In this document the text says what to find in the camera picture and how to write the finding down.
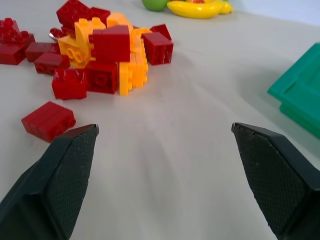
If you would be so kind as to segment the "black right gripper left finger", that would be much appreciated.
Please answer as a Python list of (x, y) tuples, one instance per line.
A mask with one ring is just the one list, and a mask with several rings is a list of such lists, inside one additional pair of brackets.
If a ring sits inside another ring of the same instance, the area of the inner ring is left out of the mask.
[(97, 124), (56, 137), (0, 202), (0, 240), (70, 240), (85, 198)]

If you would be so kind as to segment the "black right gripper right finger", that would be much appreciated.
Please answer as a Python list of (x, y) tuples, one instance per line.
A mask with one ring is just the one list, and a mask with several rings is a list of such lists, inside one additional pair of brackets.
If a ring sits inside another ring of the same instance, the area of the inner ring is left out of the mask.
[(282, 134), (235, 122), (248, 185), (277, 240), (320, 240), (320, 170)]

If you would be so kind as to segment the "green plastic tray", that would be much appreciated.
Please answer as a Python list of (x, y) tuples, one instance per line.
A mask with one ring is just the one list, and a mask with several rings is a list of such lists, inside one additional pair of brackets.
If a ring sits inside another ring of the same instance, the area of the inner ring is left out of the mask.
[(320, 42), (315, 43), (267, 91), (280, 111), (320, 139)]

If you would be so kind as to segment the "yellow toy banana bunch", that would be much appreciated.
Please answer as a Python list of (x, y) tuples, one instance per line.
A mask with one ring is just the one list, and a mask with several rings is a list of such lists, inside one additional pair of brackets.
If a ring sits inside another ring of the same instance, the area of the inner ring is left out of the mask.
[(226, 0), (171, 0), (166, 4), (174, 14), (192, 19), (210, 19), (217, 15), (234, 12), (233, 6)]

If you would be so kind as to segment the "green toy apple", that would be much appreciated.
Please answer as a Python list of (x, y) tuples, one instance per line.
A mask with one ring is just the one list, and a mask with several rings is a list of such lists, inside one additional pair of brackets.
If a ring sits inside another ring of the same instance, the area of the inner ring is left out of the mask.
[(163, 12), (170, 0), (141, 0), (144, 7), (152, 12)]

